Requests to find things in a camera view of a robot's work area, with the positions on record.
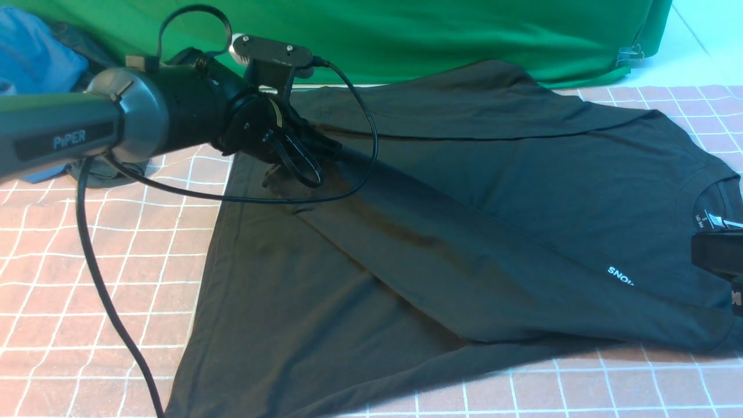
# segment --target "table surface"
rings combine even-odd
[[[660,109],[743,172],[743,87],[561,91]],[[150,177],[223,193],[209,147],[153,160]],[[0,184],[0,417],[150,417],[132,357],[82,258],[69,178]],[[218,204],[139,184],[88,192],[88,223],[114,304],[168,399],[192,326]],[[642,347],[529,364],[370,405],[353,417],[739,418],[743,359]]]

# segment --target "green cloth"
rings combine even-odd
[[[6,0],[94,33],[109,50],[153,54],[160,23],[191,0]],[[671,0],[203,0],[235,32],[292,42],[332,61],[354,83],[394,83],[472,62],[524,67],[548,88],[613,83],[630,71],[622,48],[658,50]],[[203,13],[176,19],[164,58],[188,46],[223,45],[221,23]],[[240,71],[231,57],[221,58]],[[298,83],[340,83],[318,71]]]

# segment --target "black t-shirt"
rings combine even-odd
[[[363,96],[385,141],[356,195],[222,206],[168,416],[317,417],[621,341],[743,345],[730,284],[689,261],[697,212],[741,218],[739,179],[662,114],[495,61]],[[240,155],[229,194],[361,179],[351,95],[292,101],[345,144],[341,162],[306,190]]]

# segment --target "white grid line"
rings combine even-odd
[[[568,401],[565,400],[565,389],[562,387],[562,376],[560,375],[560,369],[559,369],[559,364],[557,364],[557,359],[553,358],[552,363],[555,366],[555,374],[557,377],[557,387],[559,388],[559,397],[562,400],[562,408],[565,410],[565,418],[570,418],[570,414],[568,412]]]
[[[720,414],[717,412],[717,407],[715,406],[715,403],[712,401],[712,396],[710,395],[710,389],[707,388],[707,380],[704,378],[704,372],[701,369],[701,364],[699,364],[699,361],[697,361],[696,356],[693,354],[692,360],[694,361],[694,364],[696,364],[696,369],[699,372],[699,380],[701,382],[702,389],[704,390],[704,395],[707,397],[707,401],[710,403],[710,406],[712,407],[712,412],[715,414],[715,418],[720,418]]]

